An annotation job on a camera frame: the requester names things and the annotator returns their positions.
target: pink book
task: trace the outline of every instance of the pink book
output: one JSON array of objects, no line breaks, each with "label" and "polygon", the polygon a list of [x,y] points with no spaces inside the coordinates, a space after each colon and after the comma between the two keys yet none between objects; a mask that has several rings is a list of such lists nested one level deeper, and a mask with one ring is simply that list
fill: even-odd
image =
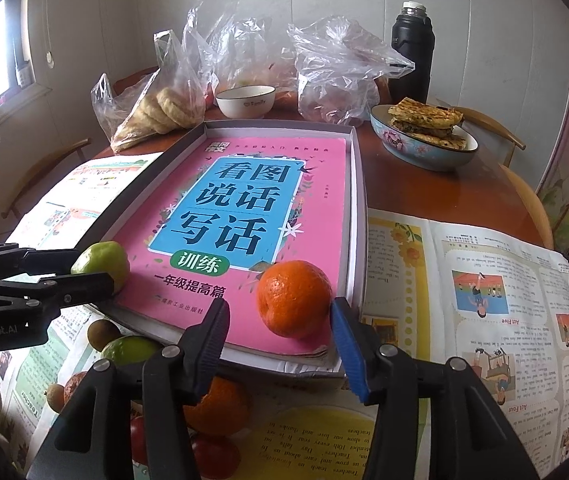
[{"label": "pink book", "polygon": [[114,237],[132,268],[117,303],[184,329],[221,297],[231,307],[227,343],[291,356],[322,352],[331,341],[328,319],[307,339],[277,336],[258,314],[256,287],[272,264],[306,260],[340,289],[346,182],[344,139],[206,140]]}]

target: lime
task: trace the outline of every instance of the lime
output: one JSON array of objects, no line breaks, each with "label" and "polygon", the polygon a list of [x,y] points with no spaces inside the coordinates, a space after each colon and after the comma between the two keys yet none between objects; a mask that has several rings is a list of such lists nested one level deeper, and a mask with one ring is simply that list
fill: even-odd
[{"label": "lime", "polygon": [[162,345],[141,335],[126,335],[111,341],[102,351],[104,359],[111,359],[116,365],[146,361]]},{"label": "lime", "polygon": [[114,279],[114,294],[124,286],[130,266],[126,252],[118,242],[98,242],[84,251],[71,267],[71,274],[108,272]]}]

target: fried pancake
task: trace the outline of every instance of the fried pancake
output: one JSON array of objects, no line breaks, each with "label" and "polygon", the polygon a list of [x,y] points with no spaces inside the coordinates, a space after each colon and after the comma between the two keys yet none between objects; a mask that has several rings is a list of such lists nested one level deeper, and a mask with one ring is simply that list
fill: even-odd
[{"label": "fried pancake", "polygon": [[426,134],[433,135],[434,137],[447,137],[453,133],[453,126],[450,128],[425,128],[424,126],[416,126],[415,124],[405,123],[405,121],[400,121],[396,118],[391,119],[391,126],[399,129],[405,134]]},{"label": "fried pancake", "polygon": [[403,123],[410,123],[423,128],[436,128],[438,130],[449,129],[455,126],[463,117],[456,110],[425,105],[408,97],[389,108],[389,115]]},{"label": "fried pancake", "polygon": [[463,151],[467,147],[467,140],[462,139],[462,137],[458,137],[457,135],[450,135],[448,137],[444,137],[440,139],[440,137],[435,137],[432,135],[427,134],[410,134],[411,137],[415,137],[416,139],[426,140],[432,144],[437,144],[438,146],[444,146],[445,148],[451,148],[453,150],[460,150]]}]

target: book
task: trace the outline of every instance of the book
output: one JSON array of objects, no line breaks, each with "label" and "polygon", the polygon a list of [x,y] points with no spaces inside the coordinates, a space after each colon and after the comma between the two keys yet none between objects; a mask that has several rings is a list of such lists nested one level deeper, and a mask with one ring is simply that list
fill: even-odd
[{"label": "book", "polygon": [[21,247],[75,247],[113,200],[160,156],[116,155],[81,164],[25,214],[7,239]]},{"label": "book", "polygon": [[368,221],[363,321],[418,359],[464,358],[546,476],[569,456],[567,260],[482,227],[375,209]]},{"label": "book", "polygon": [[277,336],[260,318],[256,287],[273,264],[306,260],[344,294],[347,180],[343,138],[205,140],[113,236],[132,269],[117,304],[185,329],[201,321],[214,298],[224,298],[231,307],[228,344],[322,354],[331,345],[328,318],[304,340]]}]

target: tomato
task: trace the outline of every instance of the tomato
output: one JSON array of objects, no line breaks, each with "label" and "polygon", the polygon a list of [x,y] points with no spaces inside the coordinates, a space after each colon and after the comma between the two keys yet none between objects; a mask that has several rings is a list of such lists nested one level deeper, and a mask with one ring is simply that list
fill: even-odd
[{"label": "tomato", "polygon": [[211,480],[230,478],[240,465],[240,450],[225,436],[202,433],[191,439],[200,475]]},{"label": "tomato", "polygon": [[147,439],[144,436],[144,417],[132,418],[131,428],[131,456],[135,462],[148,466]]}]

